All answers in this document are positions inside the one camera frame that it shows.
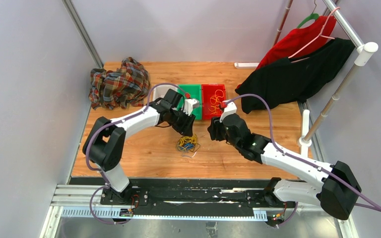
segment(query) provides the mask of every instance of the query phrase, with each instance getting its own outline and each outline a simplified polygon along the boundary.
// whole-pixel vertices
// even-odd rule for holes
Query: red shirt
[[[320,16],[314,23],[310,26],[300,29],[293,29],[285,36],[281,41],[279,41],[275,46],[272,47],[271,50],[266,53],[265,57],[260,61],[259,65],[256,69],[259,69],[265,65],[275,62],[281,58],[289,57],[311,40],[313,40],[322,29],[322,26],[325,24],[327,16]],[[335,27],[335,17],[331,16],[326,23],[325,28],[323,29],[322,35],[330,36],[334,27]],[[294,57],[302,57],[308,55],[327,42],[327,38],[319,37],[315,41],[313,41],[309,46],[304,48]]]

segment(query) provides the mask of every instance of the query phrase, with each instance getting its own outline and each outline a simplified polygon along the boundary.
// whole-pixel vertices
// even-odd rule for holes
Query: black garment
[[[309,55],[282,58],[255,70],[235,91],[239,95],[257,94],[265,99],[270,108],[296,100],[305,102],[337,75],[353,49],[350,40],[330,40]],[[266,109],[259,99],[242,98],[243,112],[248,114],[257,109]]]

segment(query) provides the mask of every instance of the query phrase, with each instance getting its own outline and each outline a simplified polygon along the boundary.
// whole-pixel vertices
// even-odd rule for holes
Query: gray wall
[[[363,193],[381,205],[381,1],[379,4],[373,0],[367,2],[343,0],[340,7],[360,37],[366,42],[377,42],[379,50],[355,75],[318,134],[326,159],[348,163]],[[336,30],[335,35],[346,38],[341,30]],[[351,67],[355,56],[357,54],[352,55],[332,83],[308,100],[315,118]],[[381,213],[354,208],[353,217],[361,238],[381,237]]]
[[[93,66],[61,0],[0,0],[0,237],[39,236],[73,163]]]
[[[288,0],[73,0],[102,61],[260,61]],[[313,8],[293,2],[285,36]],[[317,0],[316,12],[325,6]]]

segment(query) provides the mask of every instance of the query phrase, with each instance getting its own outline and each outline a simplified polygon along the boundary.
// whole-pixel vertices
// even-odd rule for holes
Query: red bin
[[[224,84],[202,84],[202,119],[221,116],[220,103],[226,100]]]

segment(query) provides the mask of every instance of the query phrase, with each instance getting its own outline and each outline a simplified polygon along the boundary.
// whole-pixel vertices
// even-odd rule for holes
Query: plaid shirt
[[[130,103],[135,107],[144,106],[144,98],[150,87],[148,71],[136,60],[129,57],[122,61],[116,72],[95,68],[91,70],[91,88],[88,98],[91,107],[101,106],[112,110],[123,109]]]

